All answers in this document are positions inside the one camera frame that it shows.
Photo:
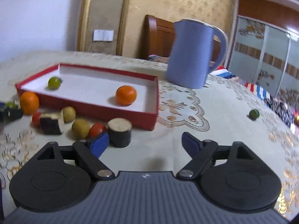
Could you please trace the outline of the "green tomato outside tray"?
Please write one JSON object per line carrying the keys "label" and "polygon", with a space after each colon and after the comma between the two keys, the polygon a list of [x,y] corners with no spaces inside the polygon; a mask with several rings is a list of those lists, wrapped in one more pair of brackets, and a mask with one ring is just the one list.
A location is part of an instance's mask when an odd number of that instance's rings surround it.
{"label": "green tomato outside tray", "polygon": [[4,105],[5,108],[9,108],[9,109],[18,109],[18,105],[16,105],[14,102],[9,101],[6,102]]}

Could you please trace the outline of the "orange tangerine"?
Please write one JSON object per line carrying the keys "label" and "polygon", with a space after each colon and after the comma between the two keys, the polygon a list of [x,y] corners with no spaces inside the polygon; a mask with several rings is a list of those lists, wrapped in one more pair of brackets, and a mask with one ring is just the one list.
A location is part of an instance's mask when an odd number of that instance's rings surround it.
{"label": "orange tangerine", "polygon": [[37,94],[26,91],[20,96],[20,107],[24,115],[35,114],[39,107],[40,101]]}
{"label": "orange tangerine", "polygon": [[132,86],[123,85],[117,89],[115,98],[118,104],[122,106],[129,106],[135,102],[137,98],[137,91]]}

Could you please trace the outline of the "red cherry tomato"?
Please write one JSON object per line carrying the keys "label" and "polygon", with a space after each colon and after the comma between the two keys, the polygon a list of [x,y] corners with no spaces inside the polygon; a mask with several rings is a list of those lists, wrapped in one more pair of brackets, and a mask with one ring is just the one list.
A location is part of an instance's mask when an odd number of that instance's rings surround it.
{"label": "red cherry tomato", "polygon": [[32,115],[31,125],[33,127],[39,127],[40,126],[40,116],[41,116],[41,112],[36,112],[35,114]]}
{"label": "red cherry tomato", "polygon": [[89,137],[95,138],[103,132],[107,132],[107,127],[102,123],[95,123],[89,130]]}

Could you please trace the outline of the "black sugarcane piece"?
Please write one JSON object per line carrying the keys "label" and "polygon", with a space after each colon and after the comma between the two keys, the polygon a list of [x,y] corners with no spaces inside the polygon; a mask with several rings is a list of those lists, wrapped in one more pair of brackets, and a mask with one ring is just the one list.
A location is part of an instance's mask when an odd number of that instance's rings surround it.
{"label": "black sugarcane piece", "polygon": [[110,143],[117,148],[125,148],[131,142],[132,123],[124,118],[114,118],[107,123]]}
{"label": "black sugarcane piece", "polygon": [[59,113],[42,113],[40,128],[45,135],[62,135],[64,133],[64,119]]}

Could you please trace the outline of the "yellow-brown fruit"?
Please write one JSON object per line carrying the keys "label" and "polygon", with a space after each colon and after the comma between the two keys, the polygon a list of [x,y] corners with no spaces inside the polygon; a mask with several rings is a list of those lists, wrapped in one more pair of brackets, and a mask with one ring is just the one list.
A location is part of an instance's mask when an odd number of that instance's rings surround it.
{"label": "yellow-brown fruit", "polygon": [[63,120],[65,123],[71,123],[76,118],[76,111],[73,107],[67,106],[64,107],[62,110]]}
{"label": "yellow-brown fruit", "polygon": [[76,119],[72,124],[71,131],[77,139],[85,139],[89,135],[90,124],[85,119]]}

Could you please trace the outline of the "green tomato in tray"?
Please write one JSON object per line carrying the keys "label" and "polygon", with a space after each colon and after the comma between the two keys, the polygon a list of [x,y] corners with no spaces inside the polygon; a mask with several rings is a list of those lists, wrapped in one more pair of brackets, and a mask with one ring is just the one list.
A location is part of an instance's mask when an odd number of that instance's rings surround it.
{"label": "green tomato in tray", "polygon": [[53,76],[48,80],[47,88],[49,90],[57,90],[60,88],[61,84],[62,84],[62,79],[59,77]]}

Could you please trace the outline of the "embroidered cream tablecloth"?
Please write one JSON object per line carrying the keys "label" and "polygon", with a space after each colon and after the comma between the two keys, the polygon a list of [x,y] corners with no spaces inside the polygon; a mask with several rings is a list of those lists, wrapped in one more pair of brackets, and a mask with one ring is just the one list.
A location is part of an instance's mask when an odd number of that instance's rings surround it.
{"label": "embroidered cream tablecloth", "polygon": [[[298,214],[298,138],[278,116],[244,86],[209,76],[207,86],[190,90],[164,79],[166,64],[75,52],[35,52],[1,62],[1,100],[16,98],[15,84],[58,63],[90,65],[159,78],[159,116],[152,131],[134,129],[126,148],[109,147],[100,157],[112,171],[178,172],[190,160],[181,145],[188,131],[220,145],[245,143],[279,176],[282,189],[275,208],[288,219]],[[248,117],[258,109],[256,120]]]}

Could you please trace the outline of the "dark green lime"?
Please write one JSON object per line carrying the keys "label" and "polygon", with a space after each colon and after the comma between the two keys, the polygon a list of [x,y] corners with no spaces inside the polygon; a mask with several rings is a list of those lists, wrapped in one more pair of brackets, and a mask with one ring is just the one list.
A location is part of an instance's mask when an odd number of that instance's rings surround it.
{"label": "dark green lime", "polygon": [[256,120],[259,118],[259,116],[260,116],[260,112],[258,111],[258,109],[252,109],[248,114],[248,117],[251,120]]}

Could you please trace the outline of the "dark floral blanket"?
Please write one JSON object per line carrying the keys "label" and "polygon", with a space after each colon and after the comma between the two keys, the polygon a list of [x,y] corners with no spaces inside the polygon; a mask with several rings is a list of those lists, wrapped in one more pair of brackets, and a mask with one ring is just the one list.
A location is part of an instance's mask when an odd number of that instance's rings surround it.
{"label": "dark floral blanket", "polygon": [[289,128],[291,127],[291,124],[295,121],[295,110],[291,106],[281,100],[271,97],[264,98],[263,102],[277,114],[284,124],[286,124]]}

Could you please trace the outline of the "red cardboard tray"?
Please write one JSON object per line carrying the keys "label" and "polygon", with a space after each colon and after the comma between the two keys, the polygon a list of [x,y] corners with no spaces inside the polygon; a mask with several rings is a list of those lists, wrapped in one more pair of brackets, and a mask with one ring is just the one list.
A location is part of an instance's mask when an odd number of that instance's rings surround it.
{"label": "red cardboard tray", "polygon": [[[47,88],[53,76],[62,79],[57,90]],[[115,99],[117,89],[123,85],[137,91],[137,98],[130,106],[121,106]],[[144,130],[154,129],[159,113],[158,78],[142,73],[59,63],[20,81],[15,87],[18,94],[36,93],[43,107],[61,110],[71,106],[79,116],[105,122],[125,118]]]}

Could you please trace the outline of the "striped colourful bedding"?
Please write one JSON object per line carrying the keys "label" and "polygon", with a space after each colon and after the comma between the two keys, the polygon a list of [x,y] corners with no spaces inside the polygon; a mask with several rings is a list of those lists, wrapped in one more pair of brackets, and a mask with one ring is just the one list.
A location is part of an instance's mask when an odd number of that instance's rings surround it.
{"label": "striped colourful bedding", "polygon": [[[154,61],[154,62],[160,62],[167,64],[169,61],[168,57],[161,57],[158,55],[149,55],[147,57],[147,60]],[[235,81],[239,84],[242,84],[245,86],[248,90],[250,90],[253,94],[255,94],[257,97],[259,97],[261,100],[269,99],[272,100],[273,97],[270,95],[270,91],[266,90],[262,86],[260,86],[258,83],[249,83],[247,81],[244,81],[243,79],[235,76],[228,70],[226,70],[223,66],[219,66],[215,72],[212,73],[213,75],[226,78],[232,81]],[[296,111],[298,111],[298,90],[296,89],[280,89],[278,92],[278,95],[276,97],[277,101],[282,101],[284,103],[287,103],[290,107],[294,108]]]}

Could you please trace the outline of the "blue electric kettle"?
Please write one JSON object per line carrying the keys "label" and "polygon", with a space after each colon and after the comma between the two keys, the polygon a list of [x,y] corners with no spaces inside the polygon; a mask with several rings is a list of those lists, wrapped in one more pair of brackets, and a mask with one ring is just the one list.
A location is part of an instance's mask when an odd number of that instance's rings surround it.
{"label": "blue electric kettle", "polygon": [[[201,89],[207,75],[224,62],[228,37],[218,27],[194,19],[174,22],[174,28],[175,41],[165,79],[185,88]],[[214,36],[220,40],[220,52],[211,66]]]}

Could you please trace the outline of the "sliding door wardrobe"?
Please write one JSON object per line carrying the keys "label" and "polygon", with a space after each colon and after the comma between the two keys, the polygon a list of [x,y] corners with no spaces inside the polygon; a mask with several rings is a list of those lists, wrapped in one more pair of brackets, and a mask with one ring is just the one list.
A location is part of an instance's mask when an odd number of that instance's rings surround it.
{"label": "sliding door wardrobe", "polygon": [[258,95],[298,106],[298,11],[267,0],[239,0],[228,69]]}

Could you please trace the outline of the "wooden bed headboard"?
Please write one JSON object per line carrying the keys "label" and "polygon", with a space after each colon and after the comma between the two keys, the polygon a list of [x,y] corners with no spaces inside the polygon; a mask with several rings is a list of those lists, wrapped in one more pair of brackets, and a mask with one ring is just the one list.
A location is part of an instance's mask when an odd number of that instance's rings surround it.
{"label": "wooden bed headboard", "polygon": [[175,36],[173,22],[147,14],[143,22],[139,58],[169,63]]}

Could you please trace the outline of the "gold wall frame moulding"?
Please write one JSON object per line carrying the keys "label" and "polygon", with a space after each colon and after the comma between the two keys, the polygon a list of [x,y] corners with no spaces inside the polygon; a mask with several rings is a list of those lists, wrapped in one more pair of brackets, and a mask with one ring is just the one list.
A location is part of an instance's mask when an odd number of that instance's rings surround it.
{"label": "gold wall frame moulding", "polygon": [[[76,50],[122,55],[129,0],[82,0]],[[95,41],[97,29],[112,30],[112,41]]]}

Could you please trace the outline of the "white wall switch panel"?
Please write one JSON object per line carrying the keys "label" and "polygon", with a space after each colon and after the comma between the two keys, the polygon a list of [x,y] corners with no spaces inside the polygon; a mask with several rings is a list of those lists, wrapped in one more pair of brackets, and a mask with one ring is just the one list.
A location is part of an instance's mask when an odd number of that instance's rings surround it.
{"label": "white wall switch panel", "polygon": [[93,31],[93,41],[94,42],[112,42],[113,41],[113,30],[106,30],[106,29],[95,29]]}

